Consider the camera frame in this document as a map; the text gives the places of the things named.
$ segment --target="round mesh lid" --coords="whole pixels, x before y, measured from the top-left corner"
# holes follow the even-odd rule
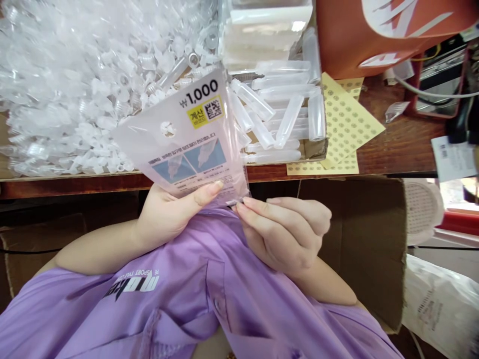
[[[415,245],[428,240],[434,227],[441,224],[444,205],[435,184],[426,180],[405,181],[408,244]]]

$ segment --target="qr code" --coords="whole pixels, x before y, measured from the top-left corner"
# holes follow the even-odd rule
[[[212,120],[213,118],[221,116],[223,114],[219,99],[214,99],[205,104],[205,110],[206,115],[208,116],[208,120]]]

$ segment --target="instruction illustration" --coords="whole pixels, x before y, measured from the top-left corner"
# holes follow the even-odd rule
[[[175,156],[168,161],[161,162],[153,166],[153,169],[169,183],[175,183],[196,174],[195,170],[183,155]]]
[[[217,139],[185,152],[185,156],[196,172],[207,171],[226,162],[225,154]]]

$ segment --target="wooden edge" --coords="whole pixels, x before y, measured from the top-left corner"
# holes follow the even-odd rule
[[[255,166],[247,168],[248,181],[270,182],[284,180],[318,179],[332,176],[288,176],[286,165]],[[122,192],[149,189],[152,181],[143,174],[99,176],[88,178],[35,179],[0,183],[0,200],[50,197],[71,194]]]

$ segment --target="yellow sticker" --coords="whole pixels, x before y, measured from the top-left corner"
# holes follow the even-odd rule
[[[336,80],[347,93],[351,94],[356,100],[359,100],[361,88],[363,86],[364,77],[357,77],[352,79]]]
[[[202,104],[188,110],[186,113],[190,117],[191,123],[195,129],[198,129],[211,121],[218,120],[225,115],[220,95],[203,102]]]
[[[330,169],[386,128],[325,72],[323,89],[329,145],[321,164]]]
[[[310,175],[357,175],[359,174],[358,158],[356,152],[351,153],[342,163],[326,169],[322,162],[299,162],[286,165],[288,176]]]

